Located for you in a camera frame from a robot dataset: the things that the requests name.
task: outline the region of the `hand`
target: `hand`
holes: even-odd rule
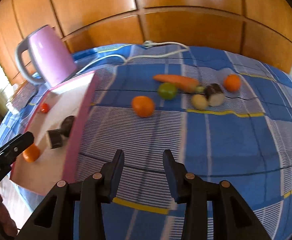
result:
[[[0,224],[2,225],[4,232],[8,236],[15,237],[18,233],[16,223],[11,219],[7,208],[2,203],[2,197],[0,196]]]

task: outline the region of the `screw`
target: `screw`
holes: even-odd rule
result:
[[[230,183],[227,180],[222,181],[222,187],[230,187]]]
[[[96,173],[94,173],[94,174],[92,175],[92,177],[93,177],[94,179],[101,179],[102,176],[103,176],[103,175],[102,175],[101,173],[99,173],[99,172],[96,172]]]
[[[64,185],[66,185],[66,182],[64,180],[60,180],[57,182],[58,187],[63,187]]]
[[[195,178],[195,175],[193,173],[186,173],[185,177],[187,179],[194,179]]]

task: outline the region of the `carrot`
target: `carrot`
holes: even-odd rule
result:
[[[153,79],[159,82],[168,82],[174,84],[178,89],[186,92],[194,94],[196,92],[196,87],[199,86],[199,81],[179,75],[165,75],[159,74],[153,76]]]

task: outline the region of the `white power cord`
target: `white power cord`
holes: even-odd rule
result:
[[[174,41],[166,41],[166,42],[160,42],[160,43],[157,43],[157,42],[152,42],[152,41],[145,41],[143,43],[143,47],[147,48],[147,49],[150,49],[154,46],[158,46],[158,45],[166,45],[166,44],[175,44],[175,45],[179,45],[179,46],[182,46],[184,47],[185,49],[189,50],[189,47],[182,44],[182,43],[179,43],[179,42],[174,42]]]
[[[125,58],[124,56],[122,56],[122,55],[119,55],[119,54],[107,55],[107,56],[104,56],[104,57],[101,57],[101,58],[98,58],[98,59],[95,59],[95,60],[89,62],[89,63],[88,63],[87,65],[85,65],[80,71],[78,71],[77,74],[79,74],[79,73],[85,71],[85,70],[86,70],[89,66],[91,66],[92,64],[94,64],[94,63],[96,63],[96,62],[98,62],[98,61],[100,61],[100,60],[102,60],[102,59],[104,59],[104,58],[107,58],[107,57],[119,57],[119,58],[121,58],[121,59],[124,61],[124,64],[127,63],[126,58]]]
[[[163,55],[138,55],[138,56],[133,56],[133,57],[129,57],[129,58],[125,58],[124,56],[122,55],[119,55],[119,54],[113,54],[113,55],[108,55],[108,56],[104,56],[104,57],[101,57],[101,58],[98,58],[98,59],[95,59],[91,62],[89,62],[86,66],[84,66],[80,71],[77,72],[77,74],[85,71],[89,66],[91,66],[92,64],[104,59],[104,58],[107,58],[107,57],[120,57],[123,61],[124,61],[124,64],[126,64],[128,61],[131,61],[133,59],[136,59],[136,58],[164,58],[164,57],[168,57],[168,56],[171,56],[171,55],[174,55],[174,54],[177,54],[177,53],[180,53],[180,52],[185,52],[185,51],[189,51],[189,47],[182,44],[182,43],[179,43],[179,42],[173,42],[173,41],[167,41],[167,42],[160,42],[160,43],[156,43],[156,42],[152,42],[152,41],[145,41],[143,43],[143,47],[146,48],[146,49],[149,49],[149,48],[152,48],[154,46],[158,46],[158,45],[166,45],[166,44],[175,44],[175,45],[179,45],[181,47],[184,47],[185,49],[179,49],[179,50],[176,50],[176,51],[172,51],[172,52],[169,52],[169,53],[166,53],[166,54],[163,54]]]

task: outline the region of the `table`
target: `table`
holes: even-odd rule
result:
[[[160,55],[180,49],[167,45],[143,49],[114,44],[73,55],[78,67],[94,58],[120,54]],[[103,205],[106,239],[180,239],[184,205],[170,197],[162,152],[171,149],[189,172],[207,181],[230,181],[254,210],[272,239],[292,233],[292,80],[270,65],[238,54],[206,47],[191,47],[160,59],[135,59],[122,65],[110,57],[92,68],[101,79],[91,102],[77,162],[77,180],[99,171],[121,148],[125,167],[117,197]],[[225,103],[198,111],[191,95],[178,93],[172,101],[157,94],[152,76],[181,74],[204,86],[222,84],[239,74],[239,93],[224,90]],[[39,92],[20,116],[7,114],[0,127],[0,145],[22,132]],[[156,104],[150,118],[137,117],[130,107],[134,96],[145,95]],[[19,188],[31,209],[42,197]],[[208,239],[213,238],[211,203],[208,203]]]

